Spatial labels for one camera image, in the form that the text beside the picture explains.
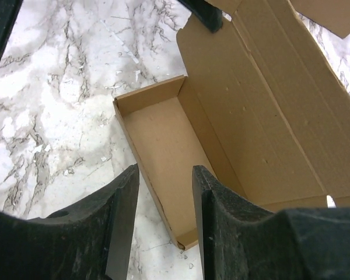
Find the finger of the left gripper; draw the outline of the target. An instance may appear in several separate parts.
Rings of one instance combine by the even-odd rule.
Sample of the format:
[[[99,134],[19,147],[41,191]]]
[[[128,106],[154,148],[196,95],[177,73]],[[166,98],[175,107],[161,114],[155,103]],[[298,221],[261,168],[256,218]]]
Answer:
[[[178,0],[185,8],[194,14],[211,32],[216,33],[222,28],[223,12],[205,0]]]

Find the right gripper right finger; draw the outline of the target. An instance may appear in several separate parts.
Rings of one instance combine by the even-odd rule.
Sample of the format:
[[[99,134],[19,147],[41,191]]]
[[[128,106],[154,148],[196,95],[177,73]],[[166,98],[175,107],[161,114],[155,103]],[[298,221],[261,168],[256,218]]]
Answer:
[[[273,213],[193,167],[204,279],[350,279],[350,208]]]

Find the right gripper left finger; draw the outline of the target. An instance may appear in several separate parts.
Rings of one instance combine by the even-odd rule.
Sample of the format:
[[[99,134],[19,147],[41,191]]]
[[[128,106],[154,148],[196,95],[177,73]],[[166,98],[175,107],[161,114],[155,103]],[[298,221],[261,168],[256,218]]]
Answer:
[[[0,279],[125,279],[138,190],[133,164],[46,218],[0,211]]]

